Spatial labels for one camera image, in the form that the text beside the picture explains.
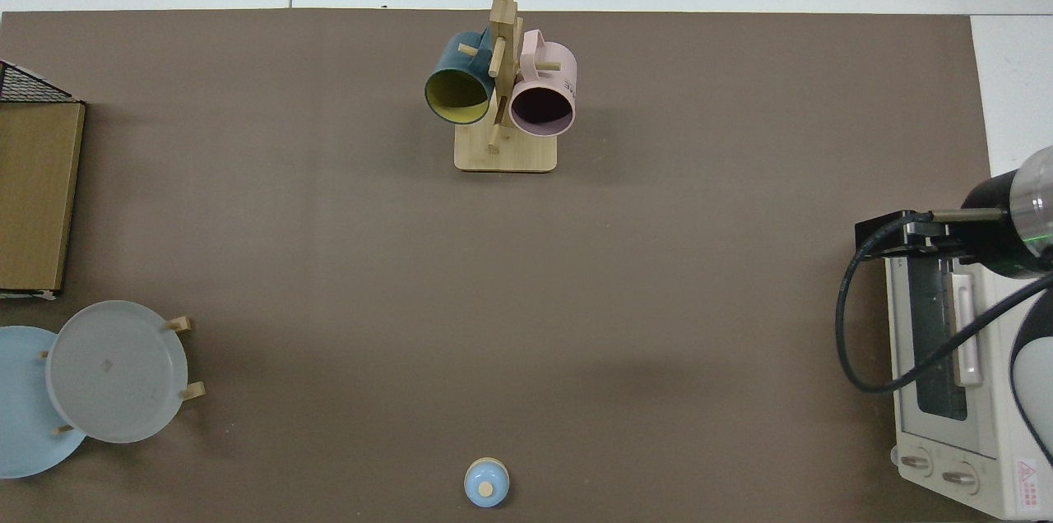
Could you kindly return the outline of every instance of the oven window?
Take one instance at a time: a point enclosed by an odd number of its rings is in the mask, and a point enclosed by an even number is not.
[[[914,358],[920,361],[951,338],[952,306],[942,276],[950,267],[937,258],[911,258],[907,264],[911,287]],[[954,383],[954,356],[937,362],[918,378],[918,408],[938,417],[966,420],[966,390]]]

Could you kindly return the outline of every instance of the pink mug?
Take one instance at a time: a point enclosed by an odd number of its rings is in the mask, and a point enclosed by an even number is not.
[[[535,137],[555,137],[574,123],[578,62],[563,44],[544,42],[540,29],[523,35],[521,80],[512,87],[512,123]]]

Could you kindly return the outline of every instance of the dark green mug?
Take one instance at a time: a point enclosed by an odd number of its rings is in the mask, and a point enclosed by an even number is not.
[[[475,54],[464,54],[460,44],[475,48]],[[424,100],[429,107],[446,122],[478,122],[486,115],[490,96],[494,93],[494,78],[489,74],[493,55],[490,28],[460,32],[452,37],[432,76],[424,82]]]

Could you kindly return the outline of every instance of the oven door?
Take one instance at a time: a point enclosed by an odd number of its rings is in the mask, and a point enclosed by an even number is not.
[[[978,265],[940,258],[887,262],[893,374],[914,366],[986,306]],[[990,331],[979,333],[898,395],[901,430],[997,459],[991,398]]]

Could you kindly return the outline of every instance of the mug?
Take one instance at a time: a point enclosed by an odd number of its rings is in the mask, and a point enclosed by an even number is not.
[[[490,28],[460,32],[450,39],[424,82],[424,100],[440,119],[472,123],[486,114],[494,93],[494,78],[489,74],[493,54]]]
[[[574,123],[578,62],[563,44],[544,42],[540,29],[523,35],[519,55],[522,80],[512,87],[512,123],[535,137],[555,137]]]

